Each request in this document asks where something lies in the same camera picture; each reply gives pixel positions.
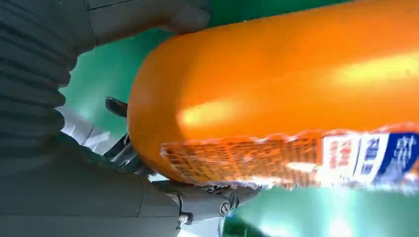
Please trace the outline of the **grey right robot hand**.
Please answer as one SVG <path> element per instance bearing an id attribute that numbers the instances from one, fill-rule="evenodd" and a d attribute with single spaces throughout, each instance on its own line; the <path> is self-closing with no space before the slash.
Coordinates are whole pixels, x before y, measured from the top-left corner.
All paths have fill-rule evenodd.
<path id="1" fill-rule="evenodd" d="M 60 89 L 81 54 L 159 27 L 205 29 L 208 0 L 3 0 L 0 3 L 0 234 L 176 237 L 260 193 L 250 187 L 152 183 L 62 132 Z"/>

